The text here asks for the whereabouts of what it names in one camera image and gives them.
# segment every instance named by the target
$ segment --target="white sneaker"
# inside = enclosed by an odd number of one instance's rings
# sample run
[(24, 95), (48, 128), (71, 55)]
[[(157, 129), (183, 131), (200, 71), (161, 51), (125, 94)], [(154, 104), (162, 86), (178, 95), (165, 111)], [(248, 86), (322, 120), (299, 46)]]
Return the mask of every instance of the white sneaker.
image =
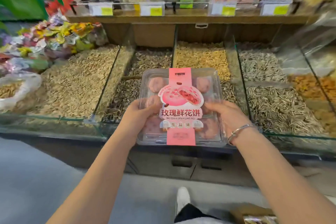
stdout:
[(190, 203), (190, 195), (186, 187), (180, 187), (177, 191), (175, 216)]

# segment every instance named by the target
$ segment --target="bangle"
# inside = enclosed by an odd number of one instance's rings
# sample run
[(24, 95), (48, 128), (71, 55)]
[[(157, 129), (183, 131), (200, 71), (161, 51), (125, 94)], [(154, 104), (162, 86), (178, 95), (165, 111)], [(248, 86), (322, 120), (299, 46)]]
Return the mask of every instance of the bangle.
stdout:
[(228, 140), (227, 140), (227, 143), (228, 143), (229, 145), (233, 145), (233, 144), (231, 143), (231, 140), (232, 140), (234, 137), (236, 137), (236, 136), (238, 135), (238, 133), (239, 133), (241, 130), (243, 130), (244, 128), (248, 128), (248, 127), (255, 128), (255, 125), (246, 124), (246, 125), (241, 126), (240, 128), (237, 128), (235, 131), (232, 132), (231, 136), (230, 136), (230, 137), (228, 138)]

